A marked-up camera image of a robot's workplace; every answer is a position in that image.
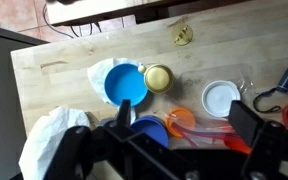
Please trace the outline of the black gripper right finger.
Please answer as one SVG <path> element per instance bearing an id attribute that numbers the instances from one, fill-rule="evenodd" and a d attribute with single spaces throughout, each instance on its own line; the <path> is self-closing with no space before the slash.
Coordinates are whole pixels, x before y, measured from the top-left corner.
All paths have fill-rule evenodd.
<path id="1" fill-rule="evenodd" d="M 252 146 L 264 121 L 242 101 L 231 103 L 228 121 L 246 145 Z"/>

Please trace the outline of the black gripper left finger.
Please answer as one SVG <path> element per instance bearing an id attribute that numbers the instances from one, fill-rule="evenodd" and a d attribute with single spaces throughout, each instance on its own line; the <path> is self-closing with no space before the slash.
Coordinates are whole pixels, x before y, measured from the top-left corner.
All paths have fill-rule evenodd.
<path id="1" fill-rule="evenodd" d="M 131 105 L 129 100 L 123 100 L 117 114 L 117 120 L 129 127 L 131 121 Z"/>

